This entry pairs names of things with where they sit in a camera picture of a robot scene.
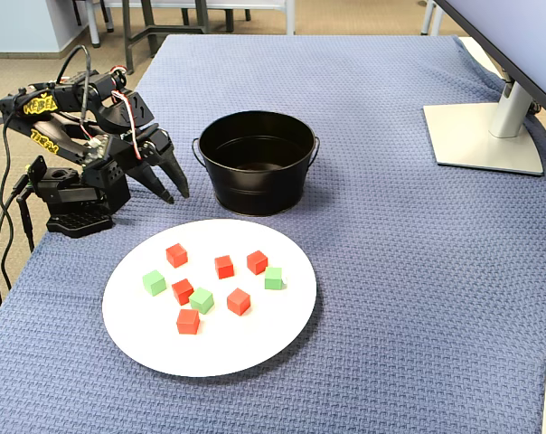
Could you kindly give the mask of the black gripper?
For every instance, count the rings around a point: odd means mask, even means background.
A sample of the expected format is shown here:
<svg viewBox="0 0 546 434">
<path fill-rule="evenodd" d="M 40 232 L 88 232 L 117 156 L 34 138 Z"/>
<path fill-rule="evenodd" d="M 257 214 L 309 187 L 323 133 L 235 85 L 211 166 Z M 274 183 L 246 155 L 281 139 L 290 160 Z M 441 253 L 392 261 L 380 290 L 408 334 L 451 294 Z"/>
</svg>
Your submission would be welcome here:
<svg viewBox="0 0 546 434">
<path fill-rule="evenodd" d="M 98 127 L 112 137 L 109 152 L 126 174 L 164 202 L 174 197 L 164 187 L 151 166 L 159 165 L 173 181 L 183 198 L 190 197 L 189 184 L 174 155 L 168 133 L 153 123 L 154 116 L 141 96 L 134 91 L 112 90 L 94 98 Z"/>
</svg>

